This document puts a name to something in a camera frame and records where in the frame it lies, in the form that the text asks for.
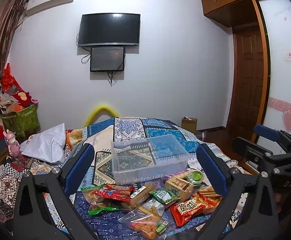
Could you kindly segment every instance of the blue gripper pad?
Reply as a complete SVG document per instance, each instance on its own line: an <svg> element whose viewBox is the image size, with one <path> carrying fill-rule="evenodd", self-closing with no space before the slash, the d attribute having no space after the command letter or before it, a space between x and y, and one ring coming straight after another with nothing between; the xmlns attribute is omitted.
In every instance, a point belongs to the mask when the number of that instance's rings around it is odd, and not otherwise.
<svg viewBox="0 0 291 240"><path fill-rule="evenodd" d="M226 163L221 158L216 157L205 143L198 146L197 159L214 191L226 197L228 194L227 186L231 182Z"/></svg>
<svg viewBox="0 0 291 240"><path fill-rule="evenodd" d="M276 130L273 130L261 124L257 124L254 127L254 133L264 138L267 138L268 140L273 141L273 142L280 140L279 134Z"/></svg>
<svg viewBox="0 0 291 240"><path fill-rule="evenodd" d="M65 172L65 174L62 173L62 176L65 179L64 193L66 196L77 192L93 160L94 148L91 144L85 143L80 151L66 162L62 168Z"/></svg>

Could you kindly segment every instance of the bed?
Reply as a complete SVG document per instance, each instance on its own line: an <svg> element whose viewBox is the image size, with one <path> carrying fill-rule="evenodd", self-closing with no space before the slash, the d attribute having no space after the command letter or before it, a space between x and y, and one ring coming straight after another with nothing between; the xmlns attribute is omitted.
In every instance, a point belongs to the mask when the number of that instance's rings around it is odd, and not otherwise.
<svg viewBox="0 0 291 240"><path fill-rule="evenodd" d="M143 240L144 238L138 232L125 227L118 222L118 219L124 215L121 211L89 215L88 209L90 205L83 197L80 188L115 183L112 175L111 142L156 137L166 134L174 135L191 155L191 158L188 161L188 166L203 171L195 156L196 148L203 142L197 139L194 134L182 129L175 123L169 120L154 118L111 118L82 129L66 130L65 161L63 163L52 165L38 159L22 156L18 163L8 163L0 168L0 221L8 230L11 230L9 224L11 224L10 222L13 218L15 198L21 177L25 171L31 171L32 174L39 175L49 173L53 167L62 168L67 160L70 157L75 156L84 144L89 143L93 145L95 149L95 158L87 170L77 193L71 195L70 200L89 228L98 232L100 239L112 240L113 238L119 238L124 240ZM26 147L30 140L31 137L23 144L21 150ZM225 156L214 143L207 143L207 145L213 153L217 157L222 158L229 167L237 167L241 172L245 172L238 166L237 161L231 160ZM210 185L207 178L204 182L207 185ZM144 182L136 183L134 186L139 188L143 183ZM231 220L225 228L225 232L235 227L246 197L246 194L241 195L240 201L231 217ZM67 233L68 231L61 221L49 194L45 194L45 201L57 228ZM192 227L196 227L197 230L200 230L204 222L209 219L210 216L211 215L202 215L195 217L181 228L175 226L174 229L169 232L169 235L176 234ZM164 212L163 218L168 220L169 223L175 225L169 209Z"/></svg>

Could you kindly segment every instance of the small monitor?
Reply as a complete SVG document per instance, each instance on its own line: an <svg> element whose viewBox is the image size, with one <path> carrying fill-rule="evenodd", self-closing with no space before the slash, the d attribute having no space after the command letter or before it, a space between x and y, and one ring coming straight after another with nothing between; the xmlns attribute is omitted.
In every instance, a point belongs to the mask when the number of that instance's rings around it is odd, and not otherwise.
<svg viewBox="0 0 291 240"><path fill-rule="evenodd" d="M124 47L91 48L90 72L124 70Z"/></svg>

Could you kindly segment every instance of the pile of clothes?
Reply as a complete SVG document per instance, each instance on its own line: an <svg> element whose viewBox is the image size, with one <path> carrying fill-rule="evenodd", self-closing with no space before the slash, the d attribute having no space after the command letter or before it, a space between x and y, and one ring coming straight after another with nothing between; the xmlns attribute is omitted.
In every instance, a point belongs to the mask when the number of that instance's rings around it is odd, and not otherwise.
<svg viewBox="0 0 291 240"><path fill-rule="evenodd" d="M37 103L38 101L31 99L29 92L23 91L15 78L10 75L10 64L8 63L0 81L0 113L17 113Z"/></svg>

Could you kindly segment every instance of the green bag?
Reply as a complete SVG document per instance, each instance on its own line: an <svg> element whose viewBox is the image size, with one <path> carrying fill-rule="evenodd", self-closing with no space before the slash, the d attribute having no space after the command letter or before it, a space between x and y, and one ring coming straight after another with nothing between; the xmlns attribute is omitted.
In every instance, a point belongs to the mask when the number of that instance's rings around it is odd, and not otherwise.
<svg viewBox="0 0 291 240"><path fill-rule="evenodd" d="M36 105L31 105L20 112L1 114L5 129L16 132L16 137L26 137L25 131L33 132L40 124Z"/></svg>

